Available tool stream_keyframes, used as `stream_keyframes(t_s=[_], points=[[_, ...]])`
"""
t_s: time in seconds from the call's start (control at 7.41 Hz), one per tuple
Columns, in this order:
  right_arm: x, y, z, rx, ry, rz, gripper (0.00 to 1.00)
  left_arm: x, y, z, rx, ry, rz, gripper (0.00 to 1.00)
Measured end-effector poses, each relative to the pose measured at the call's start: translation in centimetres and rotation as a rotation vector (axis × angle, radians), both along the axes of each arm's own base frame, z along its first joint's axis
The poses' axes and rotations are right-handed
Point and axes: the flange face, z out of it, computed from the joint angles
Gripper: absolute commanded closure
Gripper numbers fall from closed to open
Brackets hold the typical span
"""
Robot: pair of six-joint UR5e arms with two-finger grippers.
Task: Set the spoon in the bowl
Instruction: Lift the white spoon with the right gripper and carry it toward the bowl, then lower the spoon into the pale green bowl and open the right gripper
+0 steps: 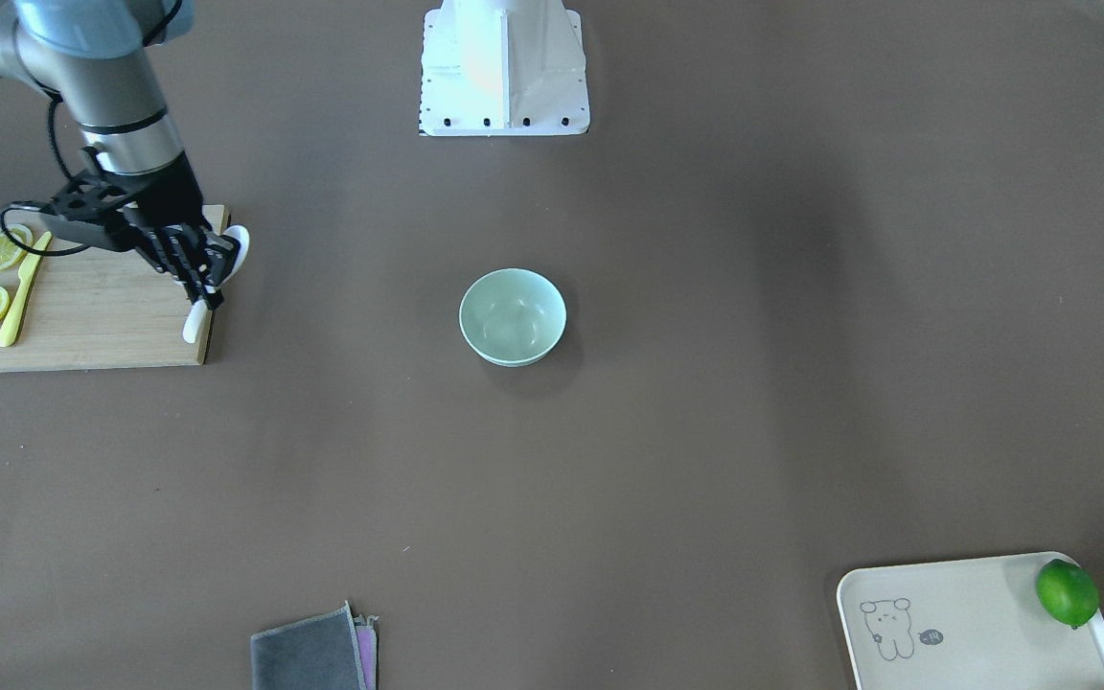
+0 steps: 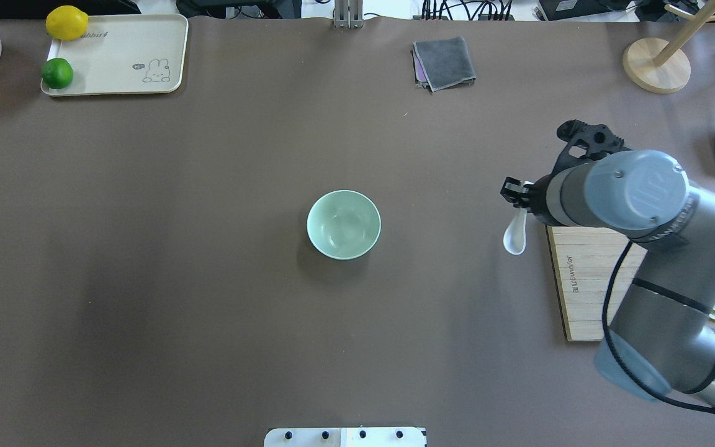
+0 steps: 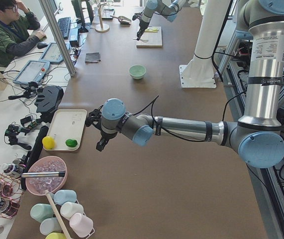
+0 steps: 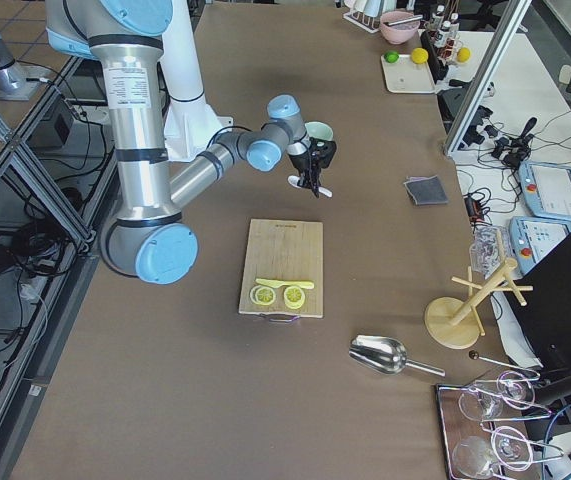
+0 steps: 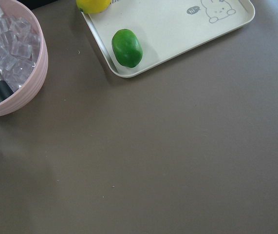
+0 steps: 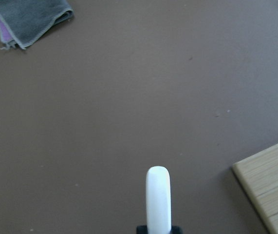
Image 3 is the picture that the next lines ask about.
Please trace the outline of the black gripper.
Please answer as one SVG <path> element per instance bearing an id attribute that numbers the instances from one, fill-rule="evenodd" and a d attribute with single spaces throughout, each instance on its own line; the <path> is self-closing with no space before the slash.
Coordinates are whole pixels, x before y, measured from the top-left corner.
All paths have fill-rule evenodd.
<path id="1" fill-rule="evenodd" d="M 85 120 L 86 127 L 93 125 L 96 129 L 100 131 L 101 139 L 96 143 L 96 150 L 98 151 L 103 151 L 109 140 L 117 136 L 116 130 L 104 129 L 102 127 L 102 107 L 103 105 L 101 105 L 97 109 L 94 109 L 92 112 L 89 112 Z"/>
<path id="2" fill-rule="evenodd" d="M 141 39 L 141 37 L 144 33 L 144 30 L 146 30 L 149 26 L 151 18 L 152 18 L 152 16 L 148 13 L 145 13 L 145 12 L 138 12 L 138 13 L 135 13 L 132 16 L 132 20 L 138 19 L 140 21 L 140 23 L 139 23 L 140 29 L 137 32 L 137 40 Z"/>

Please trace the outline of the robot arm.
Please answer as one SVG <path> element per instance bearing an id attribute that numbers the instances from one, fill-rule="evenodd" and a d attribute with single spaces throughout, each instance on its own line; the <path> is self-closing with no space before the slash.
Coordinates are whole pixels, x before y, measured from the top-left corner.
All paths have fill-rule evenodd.
<path id="1" fill-rule="evenodd" d="M 195 121 L 132 114 L 120 99 L 108 99 L 88 114 L 86 126 L 101 133 L 103 150 L 118 133 L 144 146 L 152 135 L 170 134 L 191 142 L 210 142 L 232 148 L 247 164 L 269 168 L 284 157 L 277 120 L 284 69 L 284 0 L 241 0 L 235 35 L 252 39 L 244 114 L 237 122 Z"/>
<path id="2" fill-rule="evenodd" d="M 135 13 L 132 20 L 139 20 L 139 30 L 136 35 L 136 40 L 139 41 L 149 27 L 154 14 L 158 14 L 166 18 L 169 22 L 173 22 L 177 17 L 177 13 L 182 9 L 186 0 L 174 0 L 169 5 L 166 5 L 162 0 L 148 0 L 144 9 Z"/>

